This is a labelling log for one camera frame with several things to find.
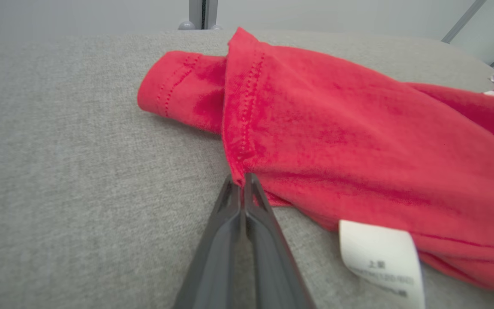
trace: red fabric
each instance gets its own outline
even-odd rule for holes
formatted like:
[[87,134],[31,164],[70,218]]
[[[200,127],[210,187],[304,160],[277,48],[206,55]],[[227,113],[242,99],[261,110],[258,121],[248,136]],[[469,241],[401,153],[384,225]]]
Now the red fabric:
[[257,174],[273,205],[407,230],[425,262],[494,289],[494,97],[239,29],[226,58],[163,56],[139,106],[221,133],[235,182]]

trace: white panel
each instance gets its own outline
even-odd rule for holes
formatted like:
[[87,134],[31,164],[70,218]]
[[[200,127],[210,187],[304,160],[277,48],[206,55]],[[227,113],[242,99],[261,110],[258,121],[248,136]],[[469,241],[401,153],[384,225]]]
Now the white panel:
[[488,0],[451,41],[487,64],[494,61],[494,0]]
[[474,0],[219,0],[225,29],[380,33],[443,39]]
[[178,29],[188,0],[0,0],[0,42]]

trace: gray fabric surface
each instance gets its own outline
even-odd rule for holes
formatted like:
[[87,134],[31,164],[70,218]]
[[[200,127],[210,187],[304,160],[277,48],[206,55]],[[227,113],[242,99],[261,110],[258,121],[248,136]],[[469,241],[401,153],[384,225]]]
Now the gray fabric surface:
[[[494,70],[427,39],[258,32],[402,81],[490,90]],[[0,49],[0,308],[169,308],[228,166],[218,136],[140,111],[166,51],[225,55],[231,31],[63,39]],[[320,309],[394,308],[341,263],[338,236],[276,209]],[[253,308],[250,249],[237,307]],[[423,266],[427,307],[494,308],[494,293]]]

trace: care label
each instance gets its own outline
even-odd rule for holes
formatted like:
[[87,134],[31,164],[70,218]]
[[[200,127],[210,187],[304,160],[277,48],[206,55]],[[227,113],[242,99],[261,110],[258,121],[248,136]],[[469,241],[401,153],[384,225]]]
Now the care label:
[[404,309],[424,309],[417,250],[403,230],[339,221],[346,267]]

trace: red garment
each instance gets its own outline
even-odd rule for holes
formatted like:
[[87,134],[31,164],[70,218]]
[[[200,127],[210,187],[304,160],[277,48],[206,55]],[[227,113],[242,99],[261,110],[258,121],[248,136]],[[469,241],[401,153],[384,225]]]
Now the red garment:
[[494,289],[494,97],[239,29],[226,58],[163,56],[139,106],[221,133],[235,182],[257,174],[272,205],[407,230],[425,262]]

